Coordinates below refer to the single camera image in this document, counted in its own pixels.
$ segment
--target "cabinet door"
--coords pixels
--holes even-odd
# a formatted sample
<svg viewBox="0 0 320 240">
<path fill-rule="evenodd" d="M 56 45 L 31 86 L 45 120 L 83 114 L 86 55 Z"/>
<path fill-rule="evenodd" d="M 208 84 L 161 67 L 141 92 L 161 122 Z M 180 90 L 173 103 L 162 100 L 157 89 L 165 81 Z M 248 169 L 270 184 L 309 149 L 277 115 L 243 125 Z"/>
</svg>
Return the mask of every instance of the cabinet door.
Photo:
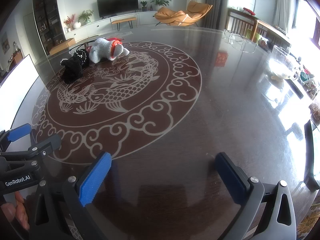
<svg viewBox="0 0 320 240">
<path fill-rule="evenodd" d="M 159 21 L 157 21 L 156 18 L 153 17 L 155 15 L 155 13 L 156 13 L 156 11 L 139 13 L 140 25 L 157 24 Z"/>
<path fill-rule="evenodd" d="M 76 42 L 83 40 L 88 37 L 87 29 L 85 27 L 73 30 L 69 33 L 66 33 L 66 39 L 75 38 Z"/>
<path fill-rule="evenodd" d="M 118 17 L 113 17 L 111 18 L 111 22 L 113 21 L 116 21 L 116 20 L 122 20 L 122 19 L 127 19 L 127 18 L 131 18 L 131 17 L 135 17 L 136 19 L 138 19 L 138 15 L 135 13 L 135 14 L 129 14 L 129 15 L 123 15 L 123 16 L 118 16 Z M 133 20 L 132 21 L 132 26 L 137 26 L 137 21 Z M 122 22 L 120 23 L 120 29 L 122 28 L 129 28 L 129 23 L 128 22 Z M 117 29 L 117 24 L 113 24 L 112 25 L 112 29 L 113 30 L 116 30 Z"/>
<path fill-rule="evenodd" d="M 105 33 L 112 30 L 110 19 L 105 19 L 96 23 L 86 25 L 88 36 L 94 36 L 100 33 Z"/>
</svg>

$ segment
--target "television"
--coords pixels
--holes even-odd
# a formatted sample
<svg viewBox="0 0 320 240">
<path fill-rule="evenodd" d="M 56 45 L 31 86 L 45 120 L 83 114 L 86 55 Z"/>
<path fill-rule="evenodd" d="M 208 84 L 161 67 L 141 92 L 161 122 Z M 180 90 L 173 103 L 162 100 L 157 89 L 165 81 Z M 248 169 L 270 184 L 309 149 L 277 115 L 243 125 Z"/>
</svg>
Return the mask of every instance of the television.
<svg viewBox="0 0 320 240">
<path fill-rule="evenodd" d="M 97 0 L 99 17 L 139 9 L 138 0 Z"/>
</svg>

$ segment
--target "window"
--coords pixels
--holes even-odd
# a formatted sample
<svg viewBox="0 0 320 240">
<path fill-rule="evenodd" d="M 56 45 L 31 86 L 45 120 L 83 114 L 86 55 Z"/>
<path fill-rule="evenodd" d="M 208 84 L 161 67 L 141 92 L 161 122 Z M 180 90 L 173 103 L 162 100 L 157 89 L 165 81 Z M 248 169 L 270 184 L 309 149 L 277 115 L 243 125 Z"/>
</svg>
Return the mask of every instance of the window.
<svg viewBox="0 0 320 240">
<path fill-rule="evenodd" d="M 292 28 L 311 39 L 320 49 L 320 22 L 306 0 L 296 0 Z"/>
</svg>

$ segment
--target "glossy tabletop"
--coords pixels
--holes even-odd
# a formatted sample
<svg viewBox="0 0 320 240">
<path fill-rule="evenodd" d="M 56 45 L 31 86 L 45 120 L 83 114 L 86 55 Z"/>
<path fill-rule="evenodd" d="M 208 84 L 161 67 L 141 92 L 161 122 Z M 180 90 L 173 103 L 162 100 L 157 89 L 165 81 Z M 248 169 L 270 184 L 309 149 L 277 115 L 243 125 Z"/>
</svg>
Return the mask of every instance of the glossy tabletop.
<svg viewBox="0 0 320 240">
<path fill-rule="evenodd" d="M 44 159 L 49 181 L 112 154 L 87 206 L 108 239 L 217 239 L 240 208 L 212 165 L 219 152 L 262 182 L 287 181 L 302 220 L 316 195 L 303 183 L 310 101 L 275 80 L 267 52 L 194 27 L 112 36 L 131 53 L 90 64 L 72 85 L 60 79 L 68 51 L 37 65 L 13 124 L 32 124 L 36 140 L 61 135 L 61 149 Z"/>
</svg>

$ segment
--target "black knitted toy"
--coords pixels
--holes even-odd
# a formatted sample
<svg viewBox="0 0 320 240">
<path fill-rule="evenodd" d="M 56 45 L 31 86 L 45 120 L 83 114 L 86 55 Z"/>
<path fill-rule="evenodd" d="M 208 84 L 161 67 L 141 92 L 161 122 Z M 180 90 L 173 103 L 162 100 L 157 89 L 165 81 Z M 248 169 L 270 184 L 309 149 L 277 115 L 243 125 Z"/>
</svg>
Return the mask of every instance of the black knitted toy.
<svg viewBox="0 0 320 240">
<path fill-rule="evenodd" d="M 89 53 L 85 49 L 78 49 L 70 59 L 63 59 L 61 66 L 65 66 L 65 71 L 61 76 L 66 84 L 71 84 L 83 76 L 83 67 L 89 65 Z"/>
</svg>

